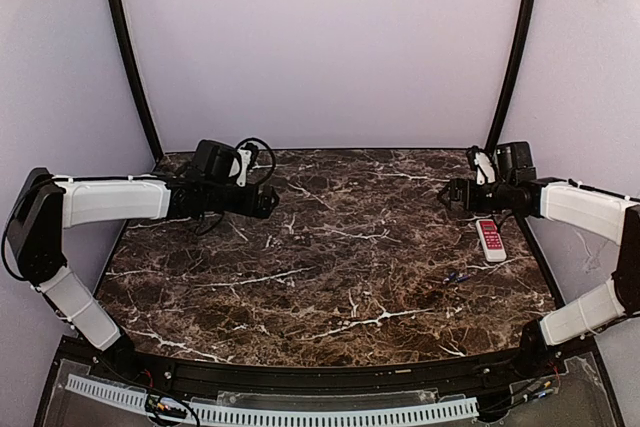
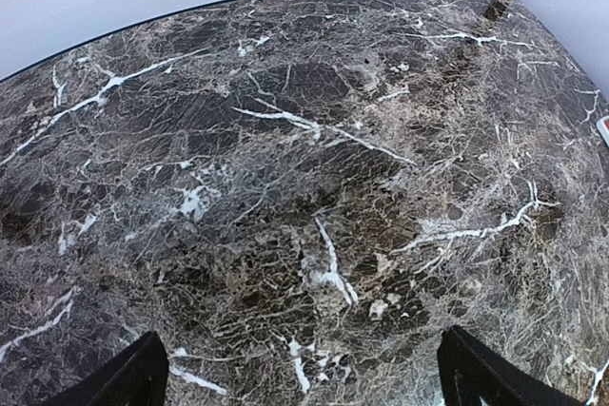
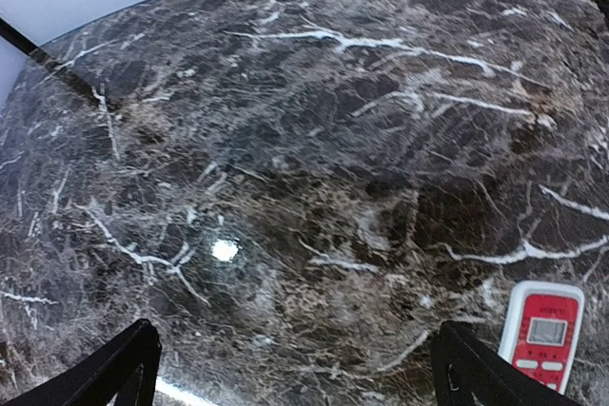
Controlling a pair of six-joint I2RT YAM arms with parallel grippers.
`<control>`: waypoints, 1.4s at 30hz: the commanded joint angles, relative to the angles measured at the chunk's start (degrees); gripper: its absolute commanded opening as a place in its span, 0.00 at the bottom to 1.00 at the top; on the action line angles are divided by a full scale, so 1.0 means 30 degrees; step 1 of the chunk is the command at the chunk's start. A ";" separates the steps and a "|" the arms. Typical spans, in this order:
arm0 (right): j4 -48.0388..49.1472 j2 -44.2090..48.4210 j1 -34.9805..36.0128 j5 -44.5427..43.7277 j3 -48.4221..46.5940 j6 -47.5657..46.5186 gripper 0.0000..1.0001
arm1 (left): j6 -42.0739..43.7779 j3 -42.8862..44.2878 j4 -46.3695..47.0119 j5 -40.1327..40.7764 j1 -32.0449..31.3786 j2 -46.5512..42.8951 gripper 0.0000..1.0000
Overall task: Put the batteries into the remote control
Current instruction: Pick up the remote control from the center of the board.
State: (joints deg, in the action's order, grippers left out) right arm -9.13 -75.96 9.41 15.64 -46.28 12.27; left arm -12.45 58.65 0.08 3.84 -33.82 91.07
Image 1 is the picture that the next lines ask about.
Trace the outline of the white remote control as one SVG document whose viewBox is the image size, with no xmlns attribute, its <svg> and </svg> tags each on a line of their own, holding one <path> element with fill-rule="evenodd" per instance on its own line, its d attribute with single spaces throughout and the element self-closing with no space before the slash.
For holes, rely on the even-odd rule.
<svg viewBox="0 0 640 427">
<path fill-rule="evenodd" d="M 491 263 L 505 261 L 507 254 L 496 223 L 491 219 L 479 219 L 476 221 L 476 230 L 485 259 Z"/>
</svg>

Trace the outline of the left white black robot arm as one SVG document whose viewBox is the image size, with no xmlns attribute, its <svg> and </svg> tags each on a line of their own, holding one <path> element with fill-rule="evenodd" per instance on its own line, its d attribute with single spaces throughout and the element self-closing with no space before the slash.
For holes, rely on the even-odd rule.
<svg viewBox="0 0 640 427">
<path fill-rule="evenodd" d="M 267 219 L 279 204 L 268 184 L 271 176 L 249 178 L 261 152 L 273 151 L 257 138 L 235 146 L 201 140 L 174 174 L 70 177 L 35 168 L 8 215 L 1 262 L 117 369 L 134 371 L 134 343 L 69 267 L 62 251 L 64 230 L 135 219 L 200 220 L 208 213 Z"/>
</svg>

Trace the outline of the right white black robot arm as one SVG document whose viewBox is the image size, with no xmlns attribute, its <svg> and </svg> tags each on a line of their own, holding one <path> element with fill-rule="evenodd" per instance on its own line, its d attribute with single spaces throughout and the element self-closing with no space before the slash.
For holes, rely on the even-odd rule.
<svg viewBox="0 0 640 427">
<path fill-rule="evenodd" d="M 487 152 L 467 149 L 472 178 L 449 180 L 437 195 L 485 215 L 507 211 L 522 218 L 561 222 L 591 232 L 619 248 L 617 265 L 603 284 L 522 329 L 512 368 L 533 376 L 575 339 L 596 335 L 639 315 L 639 201 L 572 179 L 540 178 L 525 141 L 505 143 Z"/>
</svg>

